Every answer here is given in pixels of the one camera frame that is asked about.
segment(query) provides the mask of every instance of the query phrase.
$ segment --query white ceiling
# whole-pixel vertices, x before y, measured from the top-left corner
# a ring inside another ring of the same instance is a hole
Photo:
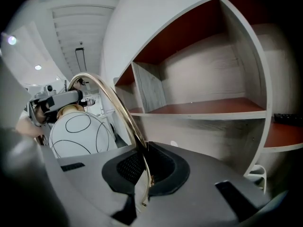
[[[17,38],[17,43],[10,45],[3,38],[1,51],[6,65],[19,83],[45,85],[56,81],[56,77],[65,79],[46,50],[34,22],[12,34]],[[41,70],[35,69],[38,64],[42,66]]]
[[[103,36],[118,1],[26,2],[6,30],[16,36],[18,43],[14,48],[1,45],[14,75],[22,84],[45,85],[56,76],[71,80],[79,73],[75,49],[80,47],[84,47],[87,71],[99,73]],[[28,32],[31,26],[35,27],[34,35]],[[42,70],[33,69],[36,64],[41,64]]]
[[[72,74],[81,72],[76,48],[84,48],[87,71],[98,74],[102,41],[113,9],[67,6],[52,11],[58,42]]]

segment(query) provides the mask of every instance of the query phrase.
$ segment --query black object on shelf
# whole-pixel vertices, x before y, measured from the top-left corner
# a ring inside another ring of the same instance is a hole
[[[274,114],[275,122],[281,124],[288,124],[293,126],[303,126],[303,115],[302,114]]]

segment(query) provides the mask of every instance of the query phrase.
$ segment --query wooden shelf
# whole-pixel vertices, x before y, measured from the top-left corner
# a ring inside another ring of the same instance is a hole
[[[267,0],[229,0],[246,18],[250,25],[273,23]]]
[[[134,61],[158,65],[187,46],[224,30],[219,0],[208,1],[167,25]]]
[[[133,116],[168,116],[187,119],[240,120],[265,118],[266,111],[247,98],[228,98],[214,101],[173,104],[150,113],[131,112]]]
[[[134,73],[132,66],[129,65],[121,74],[117,82],[115,83],[115,86],[124,86],[124,85],[130,85],[134,82]]]
[[[263,152],[282,152],[303,147],[303,127],[272,122]]]
[[[128,110],[131,114],[142,114],[143,113],[143,110],[142,110],[142,108],[133,108],[133,109],[130,109],[130,110]]]

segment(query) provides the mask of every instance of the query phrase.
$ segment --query white wall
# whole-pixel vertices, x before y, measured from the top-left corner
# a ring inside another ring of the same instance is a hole
[[[20,114],[30,99],[0,57],[0,127],[14,128]]]
[[[209,0],[120,0],[103,41],[103,59],[100,64],[102,79],[114,88],[113,78],[121,75],[159,31],[206,1]],[[104,97],[102,102],[105,110],[113,108]]]

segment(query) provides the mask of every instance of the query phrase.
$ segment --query curved shelf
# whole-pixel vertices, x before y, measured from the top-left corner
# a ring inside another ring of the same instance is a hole
[[[121,86],[121,85],[130,85],[134,82],[134,73],[132,70],[132,66],[128,65],[121,75],[115,79],[114,85]]]
[[[167,105],[144,114],[140,109],[130,112],[132,116],[193,120],[244,120],[266,117],[263,108],[244,97]]]
[[[271,115],[272,115],[272,96],[273,96],[273,91],[272,91],[272,84],[271,84],[271,77],[270,77],[270,72],[269,72],[269,66],[267,63],[266,55],[264,53],[264,50],[262,48],[262,45],[254,32],[253,28],[247,21],[247,19],[244,17],[244,15],[238,10],[237,7],[235,7],[229,0],[220,0],[223,6],[226,8],[227,15],[226,19],[229,20],[229,28],[231,30],[231,34],[234,37],[235,44],[238,45],[237,50],[241,54],[243,53],[244,56],[242,56],[242,59],[248,62],[248,66],[246,67],[247,69],[252,69],[254,68],[255,70],[261,71],[260,78],[263,79],[264,85],[260,85],[260,91],[262,91],[261,95],[266,95],[266,99],[262,98],[261,103],[263,104],[264,107],[266,107],[266,118],[264,121],[264,124],[262,125],[263,129],[259,129],[255,135],[257,138],[254,136],[255,139],[258,139],[257,142],[250,142],[246,145],[247,152],[249,152],[250,156],[247,157],[247,162],[245,162],[246,167],[246,172],[244,175],[247,175],[250,170],[253,168],[255,163],[257,162],[262,149],[264,147],[264,144],[267,139],[269,127],[270,127],[270,121],[271,121]],[[235,30],[232,28],[232,25],[235,24],[238,26],[238,30]],[[253,51],[253,56],[247,54],[248,50],[245,49],[245,43],[249,45],[249,47]],[[249,82],[247,84],[247,87],[250,89],[250,93],[254,95],[255,88],[251,87],[252,81],[250,81],[250,73],[248,71],[248,74],[246,75],[246,80]]]
[[[303,148],[303,127],[272,122],[263,153]]]

